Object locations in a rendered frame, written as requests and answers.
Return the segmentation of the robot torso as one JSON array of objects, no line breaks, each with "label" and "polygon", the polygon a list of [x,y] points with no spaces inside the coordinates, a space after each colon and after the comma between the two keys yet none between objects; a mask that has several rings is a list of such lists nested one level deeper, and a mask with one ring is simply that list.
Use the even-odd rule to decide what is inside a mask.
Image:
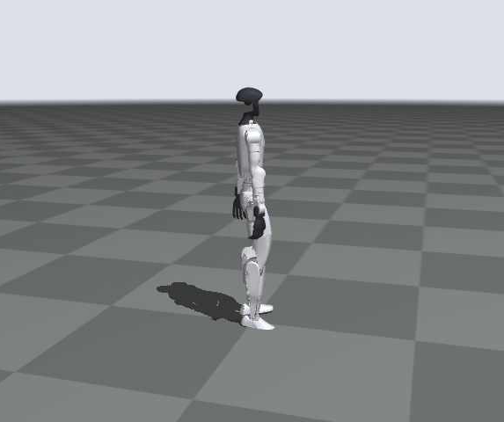
[{"label": "robot torso", "polygon": [[[264,157],[264,148],[265,148],[265,139],[263,132],[257,122],[253,124],[253,120],[249,120],[249,124],[239,126],[238,122],[236,126],[236,145],[237,145],[237,164],[238,171],[241,178],[246,178],[243,182],[243,188],[240,190],[240,205],[241,208],[245,211],[249,200],[252,200],[252,177],[250,175],[249,170],[249,160],[248,160],[248,151],[247,145],[245,143],[245,133],[248,128],[256,128],[260,131],[261,134],[261,144],[260,144],[260,156],[261,159],[259,161],[259,167],[263,168],[263,157]],[[250,178],[250,179],[249,179]]]}]

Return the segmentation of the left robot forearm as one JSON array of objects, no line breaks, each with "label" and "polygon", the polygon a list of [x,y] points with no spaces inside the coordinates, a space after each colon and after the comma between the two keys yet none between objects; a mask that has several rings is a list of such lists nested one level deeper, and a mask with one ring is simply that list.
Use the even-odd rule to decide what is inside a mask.
[{"label": "left robot forearm", "polygon": [[236,171],[237,171],[237,176],[236,176],[236,187],[237,187],[237,194],[240,194],[241,188],[243,188],[243,182],[245,181],[245,178],[241,178],[239,171],[238,171],[238,164],[236,162]]}]

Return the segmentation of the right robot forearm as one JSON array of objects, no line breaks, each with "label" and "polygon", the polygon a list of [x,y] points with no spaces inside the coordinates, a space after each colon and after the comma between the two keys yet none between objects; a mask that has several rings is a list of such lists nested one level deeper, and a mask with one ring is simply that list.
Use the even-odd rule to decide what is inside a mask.
[{"label": "right robot forearm", "polygon": [[259,215],[264,214],[266,211],[265,207],[265,198],[264,198],[264,178],[265,171],[261,168],[258,168],[254,171],[252,177],[252,203],[253,208],[257,206],[259,208]]}]

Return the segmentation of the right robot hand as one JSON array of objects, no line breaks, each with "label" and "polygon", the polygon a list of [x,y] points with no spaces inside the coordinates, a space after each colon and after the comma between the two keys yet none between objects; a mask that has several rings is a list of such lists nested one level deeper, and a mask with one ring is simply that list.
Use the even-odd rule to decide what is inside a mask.
[{"label": "right robot hand", "polygon": [[256,217],[253,226],[254,230],[252,236],[248,237],[252,240],[258,239],[259,237],[263,236],[264,229],[266,229],[265,219],[263,218],[265,216],[265,213],[259,215],[259,208],[257,206],[255,206],[253,209],[253,216]]}]

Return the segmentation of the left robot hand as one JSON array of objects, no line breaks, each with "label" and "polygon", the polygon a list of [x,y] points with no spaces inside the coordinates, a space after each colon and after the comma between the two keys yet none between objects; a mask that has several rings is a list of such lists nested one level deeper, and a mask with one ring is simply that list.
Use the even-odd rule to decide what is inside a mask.
[{"label": "left robot hand", "polygon": [[[232,211],[232,214],[233,214],[233,217],[239,219],[238,217],[238,209],[239,209],[239,216],[240,216],[240,219],[243,220],[242,218],[242,208],[241,208],[241,205],[240,205],[240,194],[237,194],[237,187],[235,187],[235,196],[236,196],[236,199],[234,199],[234,202],[233,202],[233,211]],[[235,209],[236,209],[236,216],[235,216]],[[243,211],[243,215],[244,215],[244,218],[246,219],[246,215],[245,215],[245,212]]]}]

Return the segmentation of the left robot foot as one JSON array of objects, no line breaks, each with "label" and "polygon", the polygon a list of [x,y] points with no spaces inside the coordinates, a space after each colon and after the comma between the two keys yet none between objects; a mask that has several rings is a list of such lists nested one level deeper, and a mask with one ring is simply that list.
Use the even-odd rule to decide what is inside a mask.
[{"label": "left robot foot", "polygon": [[[260,309],[259,309],[259,313],[264,313],[264,312],[269,312],[269,311],[272,311],[274,309],[274,307],[272,305],[266,305],[266,304],[260,304]],[[246,315],[246,314],[250,314],[250,306],[249,304],[247,303],[244,303],[242,304],[241,308],[240,308],[240,312],[239,312],[241,315]],[[256,312],[257,313],[257,312]]]}]

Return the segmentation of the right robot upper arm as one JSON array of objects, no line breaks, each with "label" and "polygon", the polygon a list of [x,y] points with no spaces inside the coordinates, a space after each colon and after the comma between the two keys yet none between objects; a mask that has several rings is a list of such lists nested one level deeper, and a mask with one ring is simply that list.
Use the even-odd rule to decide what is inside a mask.
[{"label": "right robot upper arm", "polygon": [[[247,145],[250,175],[259,167],[261,134],[256,128],[248,128],[245,133],[245,143]],[[263,169],[263,168],[261,168]],[[264,170],[264,169],[263,169]],[[266,173],[266,172],[265,172]],[[265,174],[266,176],[266,174]]]}]

